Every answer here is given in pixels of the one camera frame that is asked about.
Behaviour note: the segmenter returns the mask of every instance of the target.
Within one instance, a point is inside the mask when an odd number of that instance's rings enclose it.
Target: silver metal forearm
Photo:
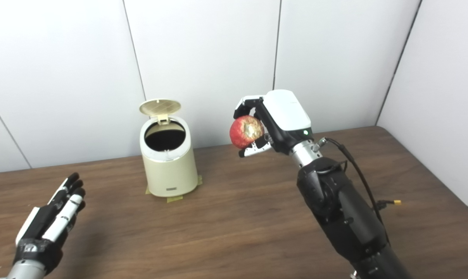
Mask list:
[[[7,279],[43,279],[44,274],[46,274],[46,270],[42,263],[22,260],[14,264]]]
[[[289,156],[302,168],[322,157],[322,154],[319,151],[319,145],[308,140],[295,145],[289,153]]]

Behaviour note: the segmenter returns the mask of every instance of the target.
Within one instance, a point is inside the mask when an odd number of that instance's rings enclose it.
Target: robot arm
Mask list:
[[[241,157],[264,151],[259,148],[258,152],[250,152],[258,144],[262,146],[263,141],[276,152],[289,155],[300,168],[297,187],[306,205],[335,250],[351,263],[359,278],[411,279],[390,248],[379,215],[356,191],[342,163],[319,152],[326,139],[314,141],[310,119],[294,94],[273,90],[264,96],[245,97],[236,107],[234,118],[247,115],[252,109],[269,136],[241,150]]]
[[[73,173],[43,207],[35,207],[16,237],[14,265],[7,279],[43,279],[62,260],[62,246],[85,207],[85,191]]]

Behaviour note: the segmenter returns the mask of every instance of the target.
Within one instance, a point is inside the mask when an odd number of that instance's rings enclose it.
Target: apple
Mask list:
[[[263,124],[251,115],[237,118],[230,126],[230,140],[237,148],[246,148],[257,138],[263,136]]]

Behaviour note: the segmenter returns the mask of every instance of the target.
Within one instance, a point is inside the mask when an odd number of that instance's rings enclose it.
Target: open lid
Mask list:
[[[158,124],[160,125],[170,123],[168,115],[179,111],[179,109],[179,102],[167,99],[152,99],[143,102],[139,106],[141,113],[149,116],[156,116],[158,118]]]

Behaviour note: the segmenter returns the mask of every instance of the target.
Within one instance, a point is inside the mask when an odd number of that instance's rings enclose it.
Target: trash can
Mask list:
[[[180,196],[198,185],[198,171],[187,123],[171,114],[177,101],[154,99],[139,107],[151,117],[141,128],[140,149],[146,171],[147,188],[155,196]]]

